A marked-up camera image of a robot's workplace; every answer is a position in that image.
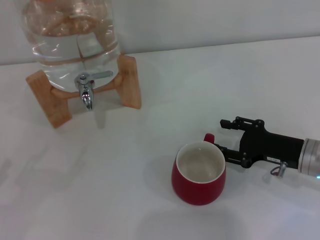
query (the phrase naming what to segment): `mug handle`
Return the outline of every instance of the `mug handle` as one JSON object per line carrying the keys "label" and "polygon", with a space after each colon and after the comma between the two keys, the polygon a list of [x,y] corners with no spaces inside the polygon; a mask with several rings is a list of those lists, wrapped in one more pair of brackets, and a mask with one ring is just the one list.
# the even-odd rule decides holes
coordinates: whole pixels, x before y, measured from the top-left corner
{"label": "mug handle", "polygon": [[207,133],[204,137],[204,141],[215,144],[215,135]]}

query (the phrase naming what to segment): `screw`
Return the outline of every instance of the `screw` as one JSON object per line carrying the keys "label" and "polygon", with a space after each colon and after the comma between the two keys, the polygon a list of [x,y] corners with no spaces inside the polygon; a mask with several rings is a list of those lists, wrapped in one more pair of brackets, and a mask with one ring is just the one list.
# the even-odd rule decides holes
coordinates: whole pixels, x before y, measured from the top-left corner
{"label": "screw", "polygon": [[81,80],[85,80],[85,79],[87,79],[87,77],[86,77],[86,75],[81,74],[81,75],[80,75],[80,79],[81,79]]}

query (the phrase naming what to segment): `glass jar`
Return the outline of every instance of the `glass jar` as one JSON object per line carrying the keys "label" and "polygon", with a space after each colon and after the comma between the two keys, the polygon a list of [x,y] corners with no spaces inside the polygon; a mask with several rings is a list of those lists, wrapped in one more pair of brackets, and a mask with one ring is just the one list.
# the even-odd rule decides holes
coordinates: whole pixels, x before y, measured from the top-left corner
{"label": "glass jar", "polygon": [[[54,87],[75,92],[80,73],[118,73],[111,0],[14,1],[33,55]],[[95,87],[113,76],[97,79]]]}

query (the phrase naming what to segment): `wooden leg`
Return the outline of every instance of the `wooden leg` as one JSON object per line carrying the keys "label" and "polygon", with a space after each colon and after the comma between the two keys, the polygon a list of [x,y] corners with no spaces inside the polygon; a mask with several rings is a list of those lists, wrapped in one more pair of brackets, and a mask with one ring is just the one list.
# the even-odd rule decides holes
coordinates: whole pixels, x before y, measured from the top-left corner
{"label": "wooden leg", "polygon": [[52,86],[43,71],[40,70],[28,76],[26,82],[55,129],[72,118],[68,109],[68,100],[60,99],[51,93]]}
{"label": "wooden leg", "polygon": [[120,55],[118,68],[122,76],[122,82],[115,89],[121,97],[122,105],[140,109],[141,91],[136,59],[131,56]]}

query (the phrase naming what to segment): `mug rim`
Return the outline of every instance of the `mug rim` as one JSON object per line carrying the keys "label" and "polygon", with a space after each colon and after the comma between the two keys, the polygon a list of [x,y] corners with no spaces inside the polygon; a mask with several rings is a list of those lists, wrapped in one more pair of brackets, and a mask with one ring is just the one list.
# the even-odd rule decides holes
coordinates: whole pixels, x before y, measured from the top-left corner
{"label": "mug rim", "polygon": [[[181,151],[183,149],[185,149],[186,147],[188,147],[189,145],[193,145],[193,144],[205,144],[207,146],[210,146],[210,148],[214,149],[215,151],[217,150],[218,154],[220,155],[220,159],[223,159],[222,161],[222,171],[220,172],[220,174],[213,180],[210,180],[210,181],[204,181],[204,182],[200,182],[200,181],[193,181],[191,180],[190,178],[186,177],[180,170],[179,168],[179,165],[178,165],[178,160],[179,160],[179,154],[181,153]],[[225,159],[225,156],[223,155],[222,151],[216,146],[214,145],[213,143],[209,142],[209,141],[194,141],[194,142],[190,142],[190,143],[187,143],[185,144],[183,147],[181,147],[176,155],[176,158],[175,158],[175,165],[179,171],[179,173],[188,181],[192,182],[192,183],[195,183],[195,184],[209,184],[209,183],[212,183],[214,181],[216,181],[217,179],[219,179],[221,177],[221,175],[224,173],[225,169],[226,169],[226,159]]]}

